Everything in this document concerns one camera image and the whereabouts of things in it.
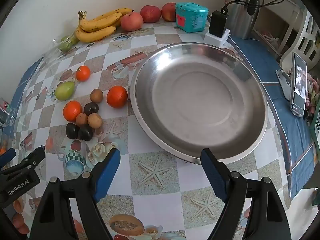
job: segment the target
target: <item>phone screen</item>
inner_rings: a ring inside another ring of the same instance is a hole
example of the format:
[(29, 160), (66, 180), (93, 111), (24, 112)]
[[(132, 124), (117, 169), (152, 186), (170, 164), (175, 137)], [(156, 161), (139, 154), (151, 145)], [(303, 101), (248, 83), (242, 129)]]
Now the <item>phone screen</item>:
[(294, 61), (296, 71), (292, 108), (303, 115), (307, 95), (307, 66), (296, 54), (294, 55)]

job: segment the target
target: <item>checkered tablecloth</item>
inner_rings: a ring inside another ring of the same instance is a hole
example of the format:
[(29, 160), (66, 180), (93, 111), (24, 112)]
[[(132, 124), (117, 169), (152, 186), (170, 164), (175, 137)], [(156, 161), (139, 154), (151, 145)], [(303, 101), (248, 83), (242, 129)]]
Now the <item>checkered tablecloth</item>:
[[(138, 124), (130, 101), (121, 109), (111, 108), (105, 100), (101, 102), (102, 128), (95, 131), (91, 141), (74, 142), (65, 135), (68, 122), (63, 118), (62, 110), (66, 101), (58, 101), (54, 96), (59, 83), (74, 81), (74, 73), (81, 65), (87, 65), (92, 73), (88, 81), (76, 84), (72, 97), (82, 106), (90, 102), (89, 94), (95, 88), (101, 89), (104, 95), (114, 85), (130, 90), (132, 75), (142, 60), (140, 56), (143, 58), (171, 43), (203, 42), (207, 30), (208, 27), (201, 33), (189, 34), (175, 27), (175, 23), (145, 24), (143, 29), (135, 32), (115, 33), (91, 44), (79, 43), (77, 48), (52, 65), (39, 64), (24, 89), (12, 143), (17, 151), (12, 164), (20, 162), (36, 147), (46, 145), (46, 157), (36, 168), (41, 182), (23, 196), (23, 216), (29, 227), (50, 177), (73, 179), (79, 174), (71, 173), (67, 168), (67, 154), (76, 152), (82, 156), (79, 166), (72, 166), (73, 172), (75, 169), (81, 172), (82, 164), (84, 170), (90, 171), (112, 147), (117, 147), (121, 152), (120, 166), (107, 196), (98, 203), (105, 223), (108, 225), (116, 214), (128, 214), (139, 219), (145, 228), (153, 225), (158, 231), (157, 235), (144, 234), (133, 239), (165, 236), (178, 239), (174, 235), (187, 240), (207, 239), (223, 203), (215, 196), (200, 165), (177, 159), (156, 145)], [(239, 58), (230, 44), (226, 43), (224, 49)], [(289, 207), (282, 148), (270, 110), (261, 143), (254, 152), (227, 166), (246, 178), (260, 180), (263, 176), (270, 177), (285, 209)], [(249, 206), (250, 200), (246, 200), (235, 239), (242, 237)], [(74, 219), (81, 221), (74, 200), (71, 200), (71, 207)]]

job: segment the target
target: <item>teal box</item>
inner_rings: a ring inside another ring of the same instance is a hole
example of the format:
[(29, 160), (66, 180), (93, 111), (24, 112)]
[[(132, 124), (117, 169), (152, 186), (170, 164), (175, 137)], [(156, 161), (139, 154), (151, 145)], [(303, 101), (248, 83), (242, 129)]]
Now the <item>teal box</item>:
[(176, 4), (176, 23), (187, 33), (201, 32), (207, 21), (208, 8), (196, 3)]

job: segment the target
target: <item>electric kettle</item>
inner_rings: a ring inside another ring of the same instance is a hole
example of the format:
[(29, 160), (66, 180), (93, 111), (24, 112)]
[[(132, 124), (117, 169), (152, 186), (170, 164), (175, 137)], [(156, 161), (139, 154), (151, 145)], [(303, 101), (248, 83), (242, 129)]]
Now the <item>electric kettle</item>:
[[(234, 1), (234, 0), (225, 0), (225, 4), (231, 1)], [(239, 1), (250, 3), (250, 5), (253, 5), (253, 6), (262, 5), (264, 2), (264, 0), (239, 0)], [(259, 12), (259, 8), (232, 3), (228, 5), (228, 18), (226, 21), (226, 28), (230, 30), (230, 34), (235, 35), (242, 39), (247, 39), (257, 19), (258, 12)]]

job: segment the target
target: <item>metal bowl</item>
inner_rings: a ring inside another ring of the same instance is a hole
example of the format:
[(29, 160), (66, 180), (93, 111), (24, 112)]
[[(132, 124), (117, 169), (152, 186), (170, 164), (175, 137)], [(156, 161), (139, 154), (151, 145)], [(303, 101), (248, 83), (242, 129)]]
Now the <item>metal bowl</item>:
[(267, 101), (252, 72), (214, 46), (177, 43), (158, 49), (136, 70), (131, 103), (146, 134), (162, 149), (200, 164), (209, 148), (231, 163), (260, 143)]

